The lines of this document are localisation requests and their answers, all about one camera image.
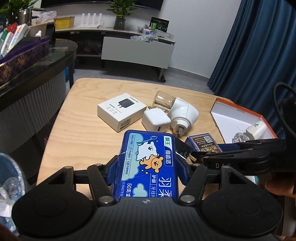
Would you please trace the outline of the white green-leaf plug-in device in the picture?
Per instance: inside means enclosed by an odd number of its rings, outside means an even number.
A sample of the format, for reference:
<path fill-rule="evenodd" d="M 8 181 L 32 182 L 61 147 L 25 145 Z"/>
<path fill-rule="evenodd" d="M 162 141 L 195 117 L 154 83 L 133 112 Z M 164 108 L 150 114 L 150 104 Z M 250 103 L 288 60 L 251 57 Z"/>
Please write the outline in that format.
<path fill-rule="evenodd" d="M 267 125 L 265 122 L 259 120 L 256 123 L 250 125 L 245 134 L 249 137 L 250 140 L 260 139 L 267 130 Z"/>

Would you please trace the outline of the small playing card box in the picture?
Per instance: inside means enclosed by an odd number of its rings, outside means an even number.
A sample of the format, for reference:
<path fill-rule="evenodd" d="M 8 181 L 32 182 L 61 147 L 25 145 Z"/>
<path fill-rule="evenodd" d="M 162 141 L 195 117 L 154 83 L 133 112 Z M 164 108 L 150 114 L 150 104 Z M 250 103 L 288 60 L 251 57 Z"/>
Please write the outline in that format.
<path fill-rule="evenodd" d="M 185 143 L 196 152 L 223 152 L 210 133 L 188 136 Z"/>

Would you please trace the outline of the blue floss pick box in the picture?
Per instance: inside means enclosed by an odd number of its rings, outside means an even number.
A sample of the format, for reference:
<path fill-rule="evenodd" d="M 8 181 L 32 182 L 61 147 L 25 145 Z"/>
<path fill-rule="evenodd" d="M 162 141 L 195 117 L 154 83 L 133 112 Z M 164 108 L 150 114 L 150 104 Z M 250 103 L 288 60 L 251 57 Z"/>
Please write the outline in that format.
<path fill-rule="evenodd" d="M 177 199 L 177 158 L 170 133 L 128 130 L 116 164 L 113 195 Z"/>

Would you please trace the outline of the orange white shallow box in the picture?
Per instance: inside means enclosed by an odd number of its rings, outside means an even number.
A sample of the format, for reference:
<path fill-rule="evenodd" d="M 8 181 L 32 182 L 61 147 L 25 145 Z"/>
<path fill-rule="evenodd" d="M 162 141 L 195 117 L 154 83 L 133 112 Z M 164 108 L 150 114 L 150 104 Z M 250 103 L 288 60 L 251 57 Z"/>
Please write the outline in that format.
<path fill-rule="evenodd" d="M 262 115 L 225 99 L 217 98 L 210 113 L 226 144 L 232 143 L 236 133 L 245 133 L 246 129 L 257 121 L 263 121 L 267 125 L 266 132 L 259 140 L 277 138 Z"/>

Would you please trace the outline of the white plug-in with bottle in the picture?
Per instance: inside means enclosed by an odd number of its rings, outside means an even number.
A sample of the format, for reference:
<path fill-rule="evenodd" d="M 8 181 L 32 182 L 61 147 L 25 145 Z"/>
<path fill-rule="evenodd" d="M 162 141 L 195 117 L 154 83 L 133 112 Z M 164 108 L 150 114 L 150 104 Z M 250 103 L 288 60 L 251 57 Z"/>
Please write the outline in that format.
<path fill-rule="evenodd" d="M 163 91 L 156 93 L 152 107 L 160 108 L 167 114 L 173 133 L 177 136 L 189 132 L 199 116 L 198 110 L 189 102 Z"/>

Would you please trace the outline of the white usb cube charger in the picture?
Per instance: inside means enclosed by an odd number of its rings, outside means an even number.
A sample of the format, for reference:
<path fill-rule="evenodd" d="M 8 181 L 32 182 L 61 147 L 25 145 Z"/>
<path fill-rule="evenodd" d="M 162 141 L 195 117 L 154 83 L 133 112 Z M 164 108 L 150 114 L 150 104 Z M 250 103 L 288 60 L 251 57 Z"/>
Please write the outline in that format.
<path fill-rule="evenodd" d="M 149 132 L 166 132 L 169 129 L 171 119 L 159 108 L 151 108 L 144 111 L 142 124 Z"/>

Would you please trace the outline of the white charger packaging box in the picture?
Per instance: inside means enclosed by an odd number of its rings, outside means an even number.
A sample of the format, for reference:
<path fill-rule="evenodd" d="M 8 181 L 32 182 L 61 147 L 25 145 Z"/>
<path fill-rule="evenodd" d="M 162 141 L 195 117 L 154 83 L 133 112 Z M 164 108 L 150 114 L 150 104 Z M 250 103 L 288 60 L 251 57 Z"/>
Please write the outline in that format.
<path fill-rule="evenodd" d="M 97 105 L 97 115 L 117 133 L 142 118 L 147 106 L 128 93 Z"/>

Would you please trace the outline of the trash bin with bag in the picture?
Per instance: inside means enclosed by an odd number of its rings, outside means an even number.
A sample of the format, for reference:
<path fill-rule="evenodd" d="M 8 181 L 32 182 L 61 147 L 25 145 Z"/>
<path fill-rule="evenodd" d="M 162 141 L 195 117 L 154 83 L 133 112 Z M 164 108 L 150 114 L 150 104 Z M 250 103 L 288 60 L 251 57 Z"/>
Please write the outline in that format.
<path fill-rule="evenodd" d="M 17 162 L 1 153 L 1 225 L 19 236 L 11 217 L 13 205 L 30 189 L 25 175 Z"/>

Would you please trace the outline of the dark blue curtain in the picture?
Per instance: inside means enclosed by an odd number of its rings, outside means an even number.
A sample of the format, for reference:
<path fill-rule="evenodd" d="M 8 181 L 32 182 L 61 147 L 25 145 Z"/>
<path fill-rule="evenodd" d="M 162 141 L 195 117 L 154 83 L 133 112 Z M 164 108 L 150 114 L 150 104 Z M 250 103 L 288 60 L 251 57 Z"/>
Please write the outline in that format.
<path fill-rule="evenodd" d="M 273 104 L 279 82 L 295 88 L 295 1 L 241 1 L 208 87 L 261 114 L 285 138 Z"/>

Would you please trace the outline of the black glass coffee table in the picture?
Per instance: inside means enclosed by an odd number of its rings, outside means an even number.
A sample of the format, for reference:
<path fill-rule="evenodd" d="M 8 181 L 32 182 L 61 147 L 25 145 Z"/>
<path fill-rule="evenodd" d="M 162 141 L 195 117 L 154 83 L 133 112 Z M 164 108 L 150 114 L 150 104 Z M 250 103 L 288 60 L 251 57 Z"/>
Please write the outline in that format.
<path fill-rule="evenodd" d="M 1 152 L 11 156 L 30 185 L 66 96 L 65 69 L 73 85 L 77 44 L 58 39 L 49 54 L 1 87 Z"/>

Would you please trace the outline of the white tv console cabinet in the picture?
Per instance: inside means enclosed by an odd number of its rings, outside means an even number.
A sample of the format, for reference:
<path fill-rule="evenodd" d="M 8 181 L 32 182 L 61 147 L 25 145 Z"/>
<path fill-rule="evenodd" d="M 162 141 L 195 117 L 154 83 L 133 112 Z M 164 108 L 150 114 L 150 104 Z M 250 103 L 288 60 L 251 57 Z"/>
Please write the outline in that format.
<path fill-rule="evenodd" d="M 56 30 L 58 39 L 66 39 L 78 45 L 77 57 L 105 61 L 120 61 L 153 67 L 159 82 L 165 82 L 175 41 L 169 34 L 155 31 L 145 35 L 137 31 L 114 30 L 107 27 L 72 27 Z"/>

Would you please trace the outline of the purple patterned storage box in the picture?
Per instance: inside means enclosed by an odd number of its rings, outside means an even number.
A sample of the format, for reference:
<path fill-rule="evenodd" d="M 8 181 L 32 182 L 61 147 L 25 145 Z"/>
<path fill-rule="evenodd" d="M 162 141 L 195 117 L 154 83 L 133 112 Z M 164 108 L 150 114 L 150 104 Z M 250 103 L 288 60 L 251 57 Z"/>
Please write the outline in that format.
<path fill-rule="evenodd" d="M 49 54 L 49 36 L 25 37 L 1 59 L 1 87 Z"/>

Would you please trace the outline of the black green display box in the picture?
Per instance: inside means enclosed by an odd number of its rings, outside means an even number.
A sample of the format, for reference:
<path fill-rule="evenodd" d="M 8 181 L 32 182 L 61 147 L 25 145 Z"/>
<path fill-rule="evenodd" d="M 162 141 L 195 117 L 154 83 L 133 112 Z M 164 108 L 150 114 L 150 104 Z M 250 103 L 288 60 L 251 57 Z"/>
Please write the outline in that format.
<path fill-rule="evenodd" d="M 167 32 L 168 26 L 169 26 L 168 20 L 156 18 L 156 17 L 151 17 L 150 25 L 149 27 L 154 31 L 154 30 L 159 30 L 162 32 Z"/>

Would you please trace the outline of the white wifi router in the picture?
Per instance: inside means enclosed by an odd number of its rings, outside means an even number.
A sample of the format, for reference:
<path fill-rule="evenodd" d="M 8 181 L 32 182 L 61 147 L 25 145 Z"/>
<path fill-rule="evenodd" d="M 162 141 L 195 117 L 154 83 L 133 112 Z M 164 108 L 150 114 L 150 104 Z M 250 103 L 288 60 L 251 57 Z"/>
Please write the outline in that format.
<path fill-rule="evenodd" d="M 81 23 L 77 27 L 84 29 L 96 29 L 101 25 L 101 18 L 102 13 L 100 13 L 98 16 L 97 13 L 88 13 L 87 15 L 85 13 L 82 13 Z"/>

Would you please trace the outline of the yellow box on console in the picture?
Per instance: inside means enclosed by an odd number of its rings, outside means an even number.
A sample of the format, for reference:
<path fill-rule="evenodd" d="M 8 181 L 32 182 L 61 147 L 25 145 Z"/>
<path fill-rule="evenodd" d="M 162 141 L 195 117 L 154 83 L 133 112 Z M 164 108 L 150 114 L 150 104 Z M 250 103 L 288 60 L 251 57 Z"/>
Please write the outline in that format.
<path fill-rule="evenodd" d="M 66 16 L 61 18 L 56 18 L 56 29 L 68 29 L 74 27 L 74 16 Z"/>

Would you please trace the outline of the potted bamboo on console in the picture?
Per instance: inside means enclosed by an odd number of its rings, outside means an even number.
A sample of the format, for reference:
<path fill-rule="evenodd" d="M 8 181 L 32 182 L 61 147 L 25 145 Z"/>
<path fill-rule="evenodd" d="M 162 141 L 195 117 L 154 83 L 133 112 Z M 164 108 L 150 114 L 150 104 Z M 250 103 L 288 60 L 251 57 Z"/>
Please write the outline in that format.
<path fill-rule="evenodd" d="M 109 1 L 108 11 L 116 15 L 113 28 L 115 30 L 125 29 L 125 18 L 130 16 L 137 7 L 134 0 L 113 0 Z"/>

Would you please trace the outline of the white plastic bag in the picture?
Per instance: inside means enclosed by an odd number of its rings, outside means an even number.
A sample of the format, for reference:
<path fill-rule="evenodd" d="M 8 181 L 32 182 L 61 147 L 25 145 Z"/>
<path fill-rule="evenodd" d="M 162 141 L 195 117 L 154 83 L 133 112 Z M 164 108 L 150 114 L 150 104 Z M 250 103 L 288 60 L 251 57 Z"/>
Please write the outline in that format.
<path fill-rule="evenodd" d="M 56 11 L 46 11 L 32 18 L 32 25 L 54 22 L 57 18 Z"/>

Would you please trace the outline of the potted plant in steel pot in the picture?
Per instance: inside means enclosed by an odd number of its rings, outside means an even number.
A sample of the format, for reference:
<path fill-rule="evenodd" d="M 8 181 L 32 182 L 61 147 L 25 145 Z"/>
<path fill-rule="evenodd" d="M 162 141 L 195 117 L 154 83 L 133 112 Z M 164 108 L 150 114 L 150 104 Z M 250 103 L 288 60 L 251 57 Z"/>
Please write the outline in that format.
<path fill-rule="evenodd" d="M 19 20 L 20 11 L 31 9 L 33 11 L 45 11 L 43 8 L 35 8 L 37 1 L 30 0 L 1 0 L 1 16 L 5 17 L 8 24 Z"/>

